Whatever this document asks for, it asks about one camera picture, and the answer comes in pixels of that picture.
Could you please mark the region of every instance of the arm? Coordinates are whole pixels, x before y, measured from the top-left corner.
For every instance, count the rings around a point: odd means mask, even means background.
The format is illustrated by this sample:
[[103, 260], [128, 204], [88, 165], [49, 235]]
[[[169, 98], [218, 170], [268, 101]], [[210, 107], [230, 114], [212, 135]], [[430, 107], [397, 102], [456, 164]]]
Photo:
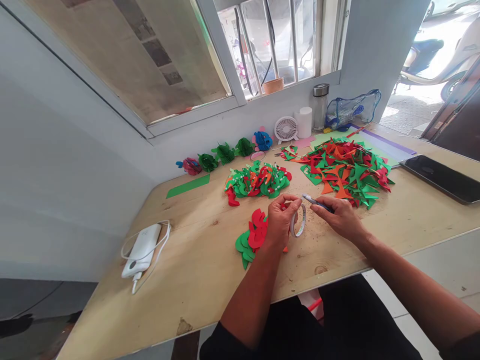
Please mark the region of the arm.
[[[282, 211], [285, 201], [293, 202]], [[265, 242], [221, 316], [223, 327], [251, 350], [256, 349], [262, 337], [280, 256], [289, 241], [290, 221], [301, 203], [298, 197], [283, 194], [270, 204]]]
[[347, 200], [316, 200], [334, 213], [318, 205], [310, 208], [358, 247], [437, 349], [480, 332], [479, 314], [368, 232]]

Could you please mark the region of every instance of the scissors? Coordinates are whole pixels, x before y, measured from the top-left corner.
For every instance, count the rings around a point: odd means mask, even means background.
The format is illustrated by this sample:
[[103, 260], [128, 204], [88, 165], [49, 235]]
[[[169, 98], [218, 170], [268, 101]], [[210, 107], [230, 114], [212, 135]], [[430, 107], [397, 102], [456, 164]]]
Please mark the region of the scissors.
[[301, 196], [303, 196], [305, 198], [305, 200], [307, 200], [308, 202], [312, 203], [313, 205], [318, 205], [318, 206], [321, 206], [322, 208], [324, 208], [325, 210], [327, 210], [328, 212], [334, 214], [334, 210], [331, 208], [331, 207], [328, 207], [322, 203], [319, 203], [317, 200], [315, 199], [312, 199], [312, 197], [310, 195], [307, 195], [307, 194], [302, 194]]

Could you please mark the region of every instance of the green paper flower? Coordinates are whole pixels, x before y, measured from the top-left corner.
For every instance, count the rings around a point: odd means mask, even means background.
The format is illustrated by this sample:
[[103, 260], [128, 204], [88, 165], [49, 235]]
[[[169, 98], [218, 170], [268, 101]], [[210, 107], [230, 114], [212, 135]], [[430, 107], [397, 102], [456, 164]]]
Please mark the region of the green paper flower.
[[215, 160], [221, 160], [223, 165], [230, 163], [235, 158], [235, 152], [233, 149], [230, 149], [230, 146], [225, 143], [225, 145], [218, 144], [218, 147], [211, 150], [212, 153], [216, 153]]
[[250, 142], [246, 137], [238, 140], [235, 149], [235, 156], [247, 157], [254, 152], [255, 144]]
[[219, 165], [219, 162], [215, 161], [214, 157], [210, 154], [197, 155], [198, 163], [200, 164], [201, 168], [207, 173], [212, 172]]

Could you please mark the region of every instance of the clear plastic bag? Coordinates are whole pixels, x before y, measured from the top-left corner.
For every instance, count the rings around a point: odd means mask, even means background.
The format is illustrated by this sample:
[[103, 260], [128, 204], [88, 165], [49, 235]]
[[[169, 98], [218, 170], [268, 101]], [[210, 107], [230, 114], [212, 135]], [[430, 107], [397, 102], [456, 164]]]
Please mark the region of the clear plastic bag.
[[375, 109], [382, 98], [380, 90], [375, 89], [367, 94], [362, 94], [353, 99], [337, 97], [328, 104], [325, 117], [325, 127], [332, 130], [349, 124], [354, 117], [360, 118], [368, 124], [375, 116]]

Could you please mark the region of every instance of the person's left hand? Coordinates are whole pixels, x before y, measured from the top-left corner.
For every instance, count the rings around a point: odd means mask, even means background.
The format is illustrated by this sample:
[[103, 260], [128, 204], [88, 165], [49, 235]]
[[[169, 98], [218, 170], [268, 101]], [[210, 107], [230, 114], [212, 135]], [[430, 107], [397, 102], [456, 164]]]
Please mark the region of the person's left hand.
[[[282, 204], [285, 204], [287, 209], [282, 210]], [[268, 206], [268, 230], [266, 232], [268, 243], [278, 244], [282, 249], [287, 246], [290, 221], [301, 204], [302, 199], [290, 194], [282, 194], [272, 201]]]

